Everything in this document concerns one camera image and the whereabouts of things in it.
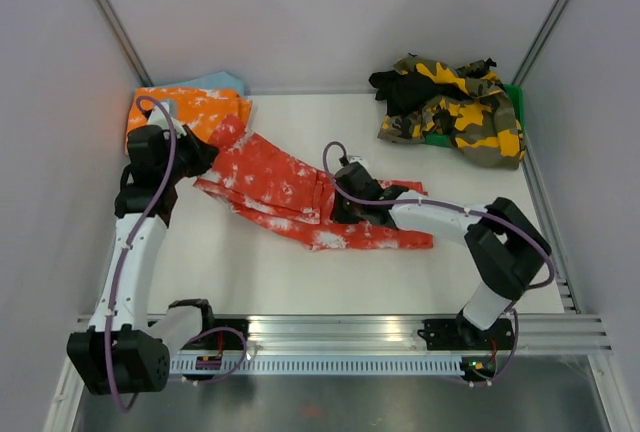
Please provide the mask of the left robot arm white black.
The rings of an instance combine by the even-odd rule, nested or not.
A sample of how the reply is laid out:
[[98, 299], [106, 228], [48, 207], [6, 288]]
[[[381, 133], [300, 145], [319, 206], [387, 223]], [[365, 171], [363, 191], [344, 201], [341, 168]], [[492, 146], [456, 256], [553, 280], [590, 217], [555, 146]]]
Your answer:
[[177, 202], [176, 185], [206, 172], [218, 150], [186, 126], [146, 125], [127, 136], [129, 162], [114, 202], [115, 245], [98, 306], [66, 351], [93, 395], [159, 392], [170, 359], [188, 342], [210, 347], [218, 326], [205, 299], [169, 304], [155, 323], [148, 300], [157, 257]]

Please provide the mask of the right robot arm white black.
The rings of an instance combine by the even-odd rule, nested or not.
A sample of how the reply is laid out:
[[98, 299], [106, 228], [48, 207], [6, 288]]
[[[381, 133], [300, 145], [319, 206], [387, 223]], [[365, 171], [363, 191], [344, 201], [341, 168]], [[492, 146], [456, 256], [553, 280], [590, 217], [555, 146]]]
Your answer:
[[359, 162], [342, 158], [340, 164], [332, 176], [333, 221], [425, 233], [467, 248], [480, 283], [456, 317], [456, 336], [466, 347], [488, 341], [503, 312], [533, 288], [538, 272], [553, 269], [549, 243], [507, 198], [485, 206], [438, 201], [406, 186], [384, 187]]

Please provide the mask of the red white tie-dye trousers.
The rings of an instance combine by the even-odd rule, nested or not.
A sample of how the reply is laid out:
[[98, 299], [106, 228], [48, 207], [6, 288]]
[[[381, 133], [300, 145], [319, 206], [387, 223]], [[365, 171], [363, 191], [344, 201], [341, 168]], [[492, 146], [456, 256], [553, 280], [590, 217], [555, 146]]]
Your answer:
[[225, 202], [231, 212], [311, 251], [434, 245], [427, 233], [333, 221], [334, 187], [327, 174], [279, 149], [234, 115], [222, 119], [209, 143], [219, 154], [194, 186]]

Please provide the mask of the camouflage yellow green trousers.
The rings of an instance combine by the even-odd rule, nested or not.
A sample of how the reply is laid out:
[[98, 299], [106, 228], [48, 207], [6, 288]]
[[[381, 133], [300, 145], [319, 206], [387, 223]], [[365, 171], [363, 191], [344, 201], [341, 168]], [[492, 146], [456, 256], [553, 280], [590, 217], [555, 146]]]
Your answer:
[[398, 60], [388, 71], [417, 71], [449, 89], [406, 116], [385, 112], [377, 137], [424, 144], [427, 135], [442, 134], [454, 151], [476, 166], [518, 169], [526, 153], [525, 136], [496, 67], [491, 58], [460, 67], [413, 54]]

